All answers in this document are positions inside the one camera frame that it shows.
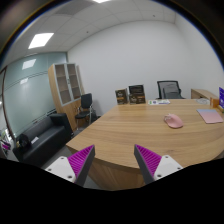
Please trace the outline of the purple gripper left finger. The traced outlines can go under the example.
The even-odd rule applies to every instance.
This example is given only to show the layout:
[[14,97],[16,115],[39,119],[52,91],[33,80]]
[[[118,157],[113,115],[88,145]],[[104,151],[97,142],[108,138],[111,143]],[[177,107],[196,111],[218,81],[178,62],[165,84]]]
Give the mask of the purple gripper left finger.
[[59,157],[46,168],[46,171],[83,186],[94,157],[95,146],[90,145],[69,157]]

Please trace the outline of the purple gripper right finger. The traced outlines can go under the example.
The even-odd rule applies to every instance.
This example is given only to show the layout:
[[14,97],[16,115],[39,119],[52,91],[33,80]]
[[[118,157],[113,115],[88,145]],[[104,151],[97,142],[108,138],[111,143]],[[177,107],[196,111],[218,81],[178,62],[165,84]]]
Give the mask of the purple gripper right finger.
[[146,185],[182,169],[171,156],[160,156],[137,144],[134,145],[134,155]]

